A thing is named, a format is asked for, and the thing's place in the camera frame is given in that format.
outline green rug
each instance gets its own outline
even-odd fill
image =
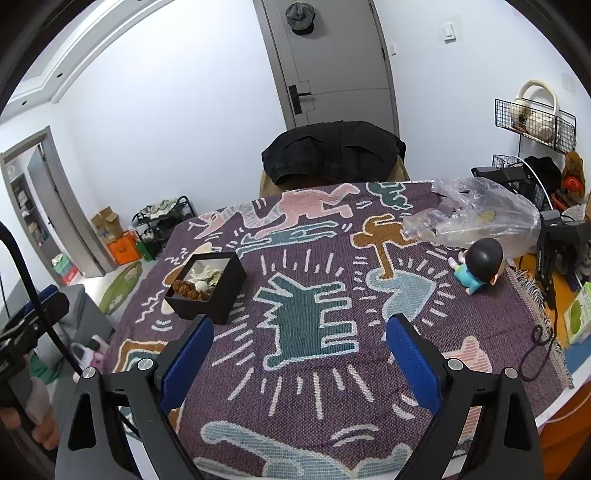
[[[133,292],[141,276],[142,262],[138,260],[117,275],[117,278],[109,285],[103,299],[100,301],[100,310],[106,315],[110,315],[117,310],[129,294]]]

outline door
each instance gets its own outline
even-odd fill
[[[72,222],[39,146],[35,148],[33,156],[27,165],[27,170],[33,188],[50,220],[50,225],[56,231],[57,237],[64,245],[74,265],[87,278],[105,275],[105,271],[82,239],[74,222]]]
[[[398,133],[390,65],[369,0],[310,0],[316,16],[314,31],[306,35],[287,24],[293,0],[261,1],[259,19],[266,19],[274,43],[269,48],[262,24],[275,82],[287,91],[280,98],[293,117],[290,122],[286,116],[288,128],[364,120]]]

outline black jacket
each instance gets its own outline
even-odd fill
[[[294,128],[262,153],[275,185],[303,174],[341,182],[386,181],[406,145],[368,122],[333,122]]]

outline headphones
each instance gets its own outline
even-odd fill
[[[523,98],[527,90],[532,87],[541,87],[552,95],[552,98],[554,99],[553,113],[544,113],[538,110],[532,111],[529,101]],[[558,134],[558,123],[556,122],[556,118],[559,110],[558,98],[552,88],[541,80],[528,80],[519,89],[515,102],[510,107],[509,114],[511,115],[511,121],[513,122],[514,128],[520,131],[525,131],[532,137],[535,137],[544,143],[549,143],[553,142]]]

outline plastic bag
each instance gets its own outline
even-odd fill
[[[402,232],[408,239],[468,248],[490,237],[502,245],[506,259],[524,255],[538,241],[538,209],[492,180],[437,179],[433,192],[445,196],[438,207],[402,220]]]

